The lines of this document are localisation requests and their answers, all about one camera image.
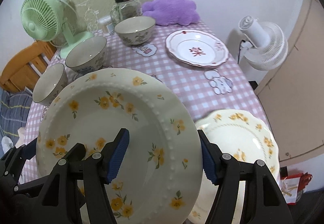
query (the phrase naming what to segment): pink checkered tablecloth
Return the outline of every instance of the pink checkered tablecloth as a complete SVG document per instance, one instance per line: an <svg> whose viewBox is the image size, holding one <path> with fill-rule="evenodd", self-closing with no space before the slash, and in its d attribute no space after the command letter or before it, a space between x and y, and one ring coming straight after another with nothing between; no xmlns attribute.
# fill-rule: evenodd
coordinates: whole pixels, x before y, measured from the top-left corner
<svg viewBox="0 0 324 224"><path fill-rule="evenodd" d="M196 29L211 33L203 22L187 27L180 25L156 26L155 33L148 41L150 45L147 47L152 48L154 45L157 51L149 57L143 56L144 53L137 48L124 45L117 34L106 36L107 51L104 66L133 69L157 78L179 97L194 121L205 117L214 110L242 109L249 111L267 124L259 100L232 56L227 62L215 68L219 75L223 76L223 79L229 80L227 89L221 91L224 94L218 95L204 75L206 68L188 65L169 55L165 48L165 39L172 32L181 29ZM58 62L64 63L64 59L60 59L56 53L49 66ZM66 68L66 72L69 83L77 78L77 74L71 69ZM32 103L27 119L24 144L28 144L37 137L38 128L46 109L40 104ZM26 161L23 174L25 182L38 178L35 157Z"/></svg>

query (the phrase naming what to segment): scalloped plate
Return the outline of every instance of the scalloped plate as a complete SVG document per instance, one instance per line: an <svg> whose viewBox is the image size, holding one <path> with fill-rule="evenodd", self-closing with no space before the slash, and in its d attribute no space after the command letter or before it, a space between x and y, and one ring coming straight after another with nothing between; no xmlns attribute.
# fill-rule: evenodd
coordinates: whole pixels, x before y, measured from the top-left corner
<svg viewBox="0 0 324 224"><path fill-rule="evenodd" d="M167 50L177 59L198 67L216 67L226 62L229 52L215 36L195 29L178 30L166 38Z"/></svg>
<svg viewBox="0 0 324 224"><path fill-rule="evenodd" d="M216 143L223 153L239 161L254 163L263 160L278 182L278 146L268 126L244 110L218 110L196 122L211 143ZM204 224L212 207L218 186L214 186L204 173L199 196L188 219L194 224ZM245 182L239 184L238 199L232 224L239 224L242 214Z"/></svg>
<svg viewBox="0 0 324 224"><path fill-rule="evenodd" d="M201 184L199 136L177 96L141 72L102 69L62 90L39 128L40 174L49 174L77 142L86 145L86 157L100 152L122 127L130 143L117 178L106 186L117 222L184 222ZM81 215L89 222L85 206Z"/></svg>

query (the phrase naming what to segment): wooden chair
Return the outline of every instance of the wooden chair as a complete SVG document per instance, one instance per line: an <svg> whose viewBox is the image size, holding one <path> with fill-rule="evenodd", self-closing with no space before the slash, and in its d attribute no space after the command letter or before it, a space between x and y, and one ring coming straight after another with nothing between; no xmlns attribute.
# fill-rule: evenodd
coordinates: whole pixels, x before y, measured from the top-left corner
<svg viewBox="0 0 324 224"><path fill-rule="evenodd" d="M36 41L31 46L17 53L4 67L0 76L0 86L9 92L19 92L25 87L33 90L39 75L31 64L43 74L48 64L43 55L51 60L56 48L50 43Z"/></svg>

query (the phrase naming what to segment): plate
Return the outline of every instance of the plate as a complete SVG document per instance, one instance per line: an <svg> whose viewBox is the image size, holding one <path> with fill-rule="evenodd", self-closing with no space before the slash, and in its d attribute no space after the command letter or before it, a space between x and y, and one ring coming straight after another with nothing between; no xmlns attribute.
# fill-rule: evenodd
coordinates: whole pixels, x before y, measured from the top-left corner
<svg viewBox="0 0 324 224"><path fill-rule="evenodd" d="M279 177L278 146L267 125L248 111L218 110L196 122L211 143L219 146L223 153L229 153L239 161L254 163L263 160L273 177ZM206 178L204 173L199 196L188 219L195 224L204 224L218 187ZM232 224L239 224L243 208L245 182L239 184L238 199Z"/></svg>
<svg viewBox="0 0 324 224"><path fill-rule="evenodd" d="M216 67L228 59L222 41L203 31L184 29L166 38L167 50L177 59L193 66Z"/></svg>
<svg viewBox="0 0 324 224"><path fill-rule="evenodd" d="M116 179L106 185L117 222L183 223L201 184L199 136L177 96L141 72L102 69L62 90L39 128L41 176L75 143L86 146L88 157L120 128L129 130L130 143ZM88 222L85 207L81 215Z"/></svg>

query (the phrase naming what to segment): fan stand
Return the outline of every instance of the fan stand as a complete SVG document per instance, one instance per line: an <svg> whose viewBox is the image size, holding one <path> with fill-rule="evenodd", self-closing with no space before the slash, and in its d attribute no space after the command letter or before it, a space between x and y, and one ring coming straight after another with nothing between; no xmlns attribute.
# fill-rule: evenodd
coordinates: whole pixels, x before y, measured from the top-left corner
<svg viewBox="0 0 324 224"><path fill-rule="evenodd" d="M79 34L76 34L75 36L73 36L73 34L70 31L70 28L67 24L67 22L64 22L62 25L62 31L63 31L63 35L67 41L67 44L64 45L63 47L61 47L61 51L60 51L60 57L62 59L65 59L67 57L67 55L70 53L70 51L79 43L81 43L82 41L94 37L94 35L91 32L88 31L84 31L81 32Z"/></svg>

